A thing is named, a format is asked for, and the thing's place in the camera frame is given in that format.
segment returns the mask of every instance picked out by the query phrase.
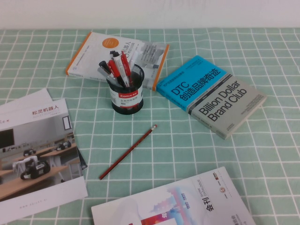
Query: logo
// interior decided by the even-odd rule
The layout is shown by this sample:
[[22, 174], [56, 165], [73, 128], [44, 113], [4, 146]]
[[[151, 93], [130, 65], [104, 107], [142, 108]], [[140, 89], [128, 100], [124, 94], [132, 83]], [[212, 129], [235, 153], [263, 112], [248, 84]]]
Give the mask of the logo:
[[135, 90], [130, 93], [119, 93], [119, 97], [120, 98], [132, 98], [134, 96], [137, 96], [138, 93], [139, 93], [138, 90]]
[[219, 179], [219, 177], [217, 176], [217, 174], [215, 172], [214, 172], [214, 177], [215, 177], [216, 180]]

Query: red pen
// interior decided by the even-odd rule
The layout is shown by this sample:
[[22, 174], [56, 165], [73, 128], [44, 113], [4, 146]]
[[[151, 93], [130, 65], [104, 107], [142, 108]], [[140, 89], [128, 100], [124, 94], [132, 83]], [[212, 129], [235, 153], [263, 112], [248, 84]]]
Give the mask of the red pen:
[[122, 55], [121, 55], [121, 60], [122, 60], [122, 63], [123, 63], [123, 67], [125, 69], [125, 73], [128, 77], [129, 83], [132, 84], [131, 71], [130, 71], [130, 68], [129, 68], [129, 63], [128, 63], [126, 55], [124, 54], [123, 51], [122, 51]]
[[117, 68], [117, 66], [116, 66], [116, 64], [114, 63], [113, 60], [109, 60], [108, 67], [111, 70], [113, 76], [118, 80], [119, 84], [121, 84], [125, 88], [126, 87], [125, 83], [124, 83], [124, 81], [121, 77], [121, 74], [118, 71], [118, 68]]

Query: robot image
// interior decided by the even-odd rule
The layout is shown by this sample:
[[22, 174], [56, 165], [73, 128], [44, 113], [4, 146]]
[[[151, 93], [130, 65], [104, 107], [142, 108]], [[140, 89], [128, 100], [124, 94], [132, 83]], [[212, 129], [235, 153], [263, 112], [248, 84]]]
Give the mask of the robot image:
[[21, 173], [21, 179], [36, 179], [48, 172], [50, 172], [50, 165], [46, 161], [39, 161], [37, 156], [30, 156], [22, 161], [13, 163], [13, 170], [19, 174]]
[[70, 141], [67, 141], [67, 142], [64, 142], [62, 144], [59, 144], [58, 147], [55, 149], [57, 151], [61, 151], [61, 150], [64, 150], [66, 148], [70, 148], [71, 147], [71, 142]]
[[25, 150], [23, 153], [23, 156], [31, 156], [32, 154], [36, 154], [37, 151], [33, 150], [33, 149], [28, 149]]

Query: magazine cover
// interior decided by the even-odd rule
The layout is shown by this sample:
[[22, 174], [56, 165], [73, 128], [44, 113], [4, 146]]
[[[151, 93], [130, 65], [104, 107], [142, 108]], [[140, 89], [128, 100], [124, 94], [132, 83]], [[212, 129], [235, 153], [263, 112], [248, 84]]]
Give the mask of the magazine cover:
[[0, 140], [0, 224], [87, 196], [64, 99], [0, 115]]
[[100, 62], [109, 62], [111, 51], [134, 58], [145, 73], [143, 87], [156, 90], [169, 45], [90, 32], [66, 69], [67, 75], [106, 82]]
[[225, 167], [93, 206], [95, 225], [255, 225]]

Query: printed photo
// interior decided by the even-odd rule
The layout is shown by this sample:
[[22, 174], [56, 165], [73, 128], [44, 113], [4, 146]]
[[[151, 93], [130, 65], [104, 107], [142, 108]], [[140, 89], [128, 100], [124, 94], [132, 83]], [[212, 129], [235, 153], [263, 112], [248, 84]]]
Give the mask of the printed photo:
[[68, 113], [0, 130], [0, 140], [0, 202], [83, 175]]

